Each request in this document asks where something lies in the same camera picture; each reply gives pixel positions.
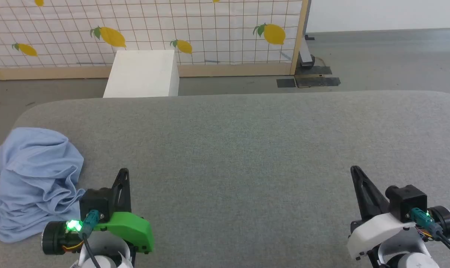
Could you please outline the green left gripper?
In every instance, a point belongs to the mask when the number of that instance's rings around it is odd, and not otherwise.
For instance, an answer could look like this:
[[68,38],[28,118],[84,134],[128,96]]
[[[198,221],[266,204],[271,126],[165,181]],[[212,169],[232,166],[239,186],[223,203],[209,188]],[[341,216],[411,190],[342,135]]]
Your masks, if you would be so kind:
[[[120,207],[123,190],[123,209]],[[111,213],[108,221],[101,222],[98,212],[88,213],[85,219],[51,221],[42,233],[42,250],[46,255],[76,253],[84,245],[86,237],[92,246],[92,236],[110,232],[117,236],[135,252],[148,254],[154,250],[155,240],[150,223],[132,213],[130,175],[128,168],[120,169],[111,187]]]

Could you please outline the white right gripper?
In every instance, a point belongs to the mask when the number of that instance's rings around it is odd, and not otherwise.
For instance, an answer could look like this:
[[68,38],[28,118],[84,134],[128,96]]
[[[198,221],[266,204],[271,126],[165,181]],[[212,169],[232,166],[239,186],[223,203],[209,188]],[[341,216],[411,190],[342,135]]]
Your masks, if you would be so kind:
[[351,177],[363,221],[353,228],[346,248],[351,258],[371,261],[431,261],[425,243],[441,242],[450,250],[450,211],[443,206],[414,208],[402,222],[389,213],[389,202],[359,166]]

